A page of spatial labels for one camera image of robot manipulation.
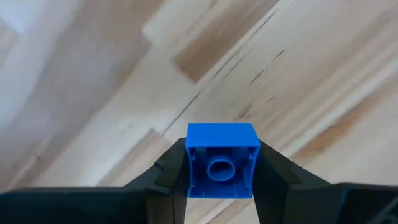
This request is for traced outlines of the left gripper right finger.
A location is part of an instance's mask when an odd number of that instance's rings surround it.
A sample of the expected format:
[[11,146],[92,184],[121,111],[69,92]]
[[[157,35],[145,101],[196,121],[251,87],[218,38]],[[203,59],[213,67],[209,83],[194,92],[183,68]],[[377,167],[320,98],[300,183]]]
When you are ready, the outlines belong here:
[[253,196],[261,224],[398,224],[398,186],[331,184],[265,143]]

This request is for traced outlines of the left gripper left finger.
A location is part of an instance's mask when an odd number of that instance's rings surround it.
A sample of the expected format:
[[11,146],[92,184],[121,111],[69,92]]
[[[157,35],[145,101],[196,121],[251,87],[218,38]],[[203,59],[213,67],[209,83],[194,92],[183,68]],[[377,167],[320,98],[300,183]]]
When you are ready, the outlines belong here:
[[39,187],[0,194],[0,224],[184,224],[189,186],[178,139],[122,187]]

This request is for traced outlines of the small blue building block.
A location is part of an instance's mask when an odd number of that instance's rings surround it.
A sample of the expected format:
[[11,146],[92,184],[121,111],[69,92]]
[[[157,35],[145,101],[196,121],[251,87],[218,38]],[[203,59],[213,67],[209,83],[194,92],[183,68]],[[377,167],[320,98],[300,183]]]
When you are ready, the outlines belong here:
[[260,140],[250,123],[190,123],[185,149],[190,198],[252,197]]

